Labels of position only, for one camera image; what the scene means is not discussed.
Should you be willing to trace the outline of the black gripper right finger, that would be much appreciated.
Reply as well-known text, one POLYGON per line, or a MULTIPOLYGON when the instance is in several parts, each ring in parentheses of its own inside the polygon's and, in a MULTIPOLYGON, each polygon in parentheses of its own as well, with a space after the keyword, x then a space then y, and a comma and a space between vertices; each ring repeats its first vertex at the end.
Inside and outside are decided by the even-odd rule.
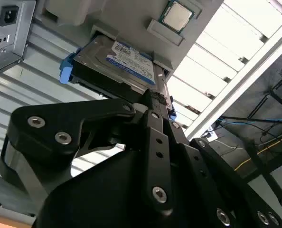
POLYGON ((188 141, 159 95, 174 163, 174 209, 162 228, 282 228, 280 216, 203 140, 188 141))

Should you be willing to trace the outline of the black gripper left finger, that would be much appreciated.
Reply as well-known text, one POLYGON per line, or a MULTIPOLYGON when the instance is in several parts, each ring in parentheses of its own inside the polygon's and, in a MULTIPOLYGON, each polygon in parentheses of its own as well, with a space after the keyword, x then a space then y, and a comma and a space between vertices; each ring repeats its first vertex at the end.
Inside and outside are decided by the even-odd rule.
POLYGON ((5 181, 28 193, 37 214, 50 193, 109 158, 136 151, 150 165, 160 152, 169 161, 159 95, 46 104, 16 109, 0 158, 5 181))

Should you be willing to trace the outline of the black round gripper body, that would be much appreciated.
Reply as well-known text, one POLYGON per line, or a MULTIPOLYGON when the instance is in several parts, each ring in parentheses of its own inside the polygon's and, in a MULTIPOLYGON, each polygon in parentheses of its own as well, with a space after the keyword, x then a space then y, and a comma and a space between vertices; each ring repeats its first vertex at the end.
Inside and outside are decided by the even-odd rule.
POLYGON ((161 228, 174 209, 174 163, 158 152, 146 165, 124 151, 74 177, 46 199, 36 228, 161 228))

